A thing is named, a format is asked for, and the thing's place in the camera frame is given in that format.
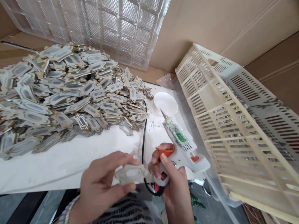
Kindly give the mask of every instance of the white plastic bowl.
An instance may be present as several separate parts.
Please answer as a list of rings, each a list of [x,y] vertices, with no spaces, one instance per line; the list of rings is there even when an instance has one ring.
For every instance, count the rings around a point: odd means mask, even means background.
[[[168,116],[172,116],[178,112],[178,103],[168,93],[158,92],[154,95],[154,110],[162,116],[160,109]]]

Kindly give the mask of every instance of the glue gun nozzle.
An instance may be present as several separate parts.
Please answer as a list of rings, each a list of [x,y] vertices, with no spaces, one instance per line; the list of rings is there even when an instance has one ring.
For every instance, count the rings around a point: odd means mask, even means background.
[[[162,115],[163,115],[164,119],[169,118],[169,116],[168,116],[163,110],[161,110],[161,112],[162,112]]]

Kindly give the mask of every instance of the white table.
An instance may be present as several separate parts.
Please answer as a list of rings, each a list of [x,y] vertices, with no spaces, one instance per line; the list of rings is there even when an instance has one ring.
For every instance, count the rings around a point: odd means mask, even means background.
[[[153,95],[160,91],[172,96],[176,94],[173,90],[153,84],[146,83],[146,86],[152,88]],[[146,99],[150,113],[145,132],[146,168],[155,147],[162,142],[171,142],[164,128],[151,127],[153,121],[155,125],[162,125],[164,121],[164,118],[153,110],[153,103],[153,100]],[[186,128],[180,111],[174,119],[180,127]],[[118,125],[115,125],[109,130],[104,130],[101,135],[89,138],[78,135],[70,142],[58,143],[44,153],[27,153],[8,161],[0,159],[0,194],[80,188],[82,173],[91,161],[118,150],[133,153],[141,161],[143,130],[133,133],[133,136],[127,136]],[[201,178],[194,176],[189,169],[187,176],[188,179]],[[153,181],[151,175],[147,177],[147,181]]]

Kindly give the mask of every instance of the black cable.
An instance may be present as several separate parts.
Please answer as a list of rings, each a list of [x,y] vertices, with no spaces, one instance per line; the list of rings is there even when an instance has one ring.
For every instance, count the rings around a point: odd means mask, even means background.
[[[145,120],[144,131],[143,131],[142,155],[141,155],[141,162],[142,162],[142,164],[143,164],[143,156],[144,156],[144,144],[145,144],[145,130],[146,130],[146,124],[147,124],[147,119]],[[159,190],[158,190],[157,192],[153,192],[153,191],[149,188],[148,183],[146,182],[146,179],[144,178],[143,180],[144,180],[146,189],[147,189],[152,195],[160,197],[160,196],[163,194],[163,192],[164,192],[164,188],[165,188],[165,187],[159,187]]]

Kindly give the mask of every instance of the hand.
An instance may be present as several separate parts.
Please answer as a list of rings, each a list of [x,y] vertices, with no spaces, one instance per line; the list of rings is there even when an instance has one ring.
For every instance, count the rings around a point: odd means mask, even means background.
[[[174,145],[170,143],[162,143],[157,148],[159,150],[166,150],[172,149],[173,146]],[[170,177],[169,183],[165,186],[162,194],[169,223],[194,223],[185,167],[182,166],[177,170],[164,153],[162,153],[159,161],[159,152],[156,150],[152,154],[152,161],[149,163],[149,171],[152,175],[155,175],[157,179],[161,179],[159,162],[163,164]]]
[[[81,178],[81,195],[74,204],[70,224],[85,224],[101,216],[115,202],[135,190],[136,184],[111,186],[115,169],[121,165],[138,165],[133,155],[120,151],[91,162]]]

